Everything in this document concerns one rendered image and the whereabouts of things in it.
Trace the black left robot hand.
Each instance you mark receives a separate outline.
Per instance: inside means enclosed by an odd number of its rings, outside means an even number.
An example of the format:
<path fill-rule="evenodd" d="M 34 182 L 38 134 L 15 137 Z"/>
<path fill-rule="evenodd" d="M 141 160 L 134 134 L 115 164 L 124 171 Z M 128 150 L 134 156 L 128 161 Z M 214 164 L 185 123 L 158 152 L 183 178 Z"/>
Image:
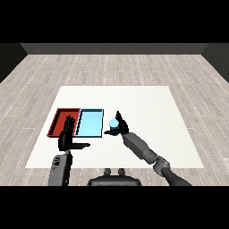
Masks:
<path fill-rule="evenodd" d="M 73 128 L 75 125 L 75 119 L 68 115 L 64 121 L 64 128 L 60 133 L 58 139 L 58 148 L 60 151 L 66 151 L 69 149 L 83 149 L 89 147 L 89 143 L 73 143 Z"/>

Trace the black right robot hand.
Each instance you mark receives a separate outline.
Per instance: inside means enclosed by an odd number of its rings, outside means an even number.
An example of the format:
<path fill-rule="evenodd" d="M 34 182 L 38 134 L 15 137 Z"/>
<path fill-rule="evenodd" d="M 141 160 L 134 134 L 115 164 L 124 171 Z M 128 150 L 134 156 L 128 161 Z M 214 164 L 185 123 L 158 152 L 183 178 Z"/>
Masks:
<path fill-rule="evenodd" d="M 116 112 L 115 119 L 119 122 L 119 128 L 117 130 L 111 131 L 110 126 L 109 126 L 109 130 L 105 131 L 105 134 L 117 136 L 119 134 L 124 135 L 124 134 L 128 133 L 129 127 L 128 127 L 127 123 L 124 121 L 124 119 L 122 118 L 122 115 L 119 111 Z"/>

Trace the small blue can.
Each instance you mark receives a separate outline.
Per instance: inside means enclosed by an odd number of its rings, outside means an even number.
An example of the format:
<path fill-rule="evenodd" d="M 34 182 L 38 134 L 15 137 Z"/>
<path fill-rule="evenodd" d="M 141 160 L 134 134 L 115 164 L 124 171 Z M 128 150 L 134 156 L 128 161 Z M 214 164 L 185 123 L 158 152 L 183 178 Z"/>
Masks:
<path fill-rule="evenodd" d="M 119 128 L 119 122 L 116 119 L 112 119 L 109 122 L 110 130 L 117 130 Z"/>

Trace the red shallow open box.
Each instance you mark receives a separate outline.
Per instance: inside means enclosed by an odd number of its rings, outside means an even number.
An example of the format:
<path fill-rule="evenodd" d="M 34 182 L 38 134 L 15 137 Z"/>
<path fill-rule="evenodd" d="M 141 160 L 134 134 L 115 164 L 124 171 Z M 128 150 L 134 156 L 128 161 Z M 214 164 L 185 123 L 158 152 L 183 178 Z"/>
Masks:
<path fill-rule="evenodd" d="M 47 137 L 58 138 L 61 131 L 64 129 L 64 122 L 66 120 L 66 117 L 70 116 L 75 121 L 78 121 L 79 115 L 79 108 L 58 108 L 55 112 L 54 119 L 50 125 Z"/>

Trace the light blue shallow open box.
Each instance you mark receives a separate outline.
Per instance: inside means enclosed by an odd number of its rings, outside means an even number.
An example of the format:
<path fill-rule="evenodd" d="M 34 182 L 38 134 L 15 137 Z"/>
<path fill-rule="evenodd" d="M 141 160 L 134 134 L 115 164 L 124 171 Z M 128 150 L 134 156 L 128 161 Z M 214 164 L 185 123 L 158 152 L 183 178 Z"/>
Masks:
<path fill-rule="evenodd" d="M 104 110 L 102 108 L 82 108 L 76 125 L 76 138 L 101 138 Z"/>

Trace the dark grey robot body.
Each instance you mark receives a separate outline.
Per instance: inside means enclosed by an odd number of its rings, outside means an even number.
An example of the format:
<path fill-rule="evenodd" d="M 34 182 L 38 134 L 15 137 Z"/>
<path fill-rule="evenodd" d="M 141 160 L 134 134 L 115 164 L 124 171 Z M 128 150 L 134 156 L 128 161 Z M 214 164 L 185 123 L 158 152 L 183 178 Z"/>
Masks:
<path fill-rule="evenodd" d="M 118 175 L 111 175 L 111 169 L 106 168 L 102 176 L 90 179 L 88 186 L 141 186 L 141 182 L 127 176 L 123 168 L 118 169 Z"/>

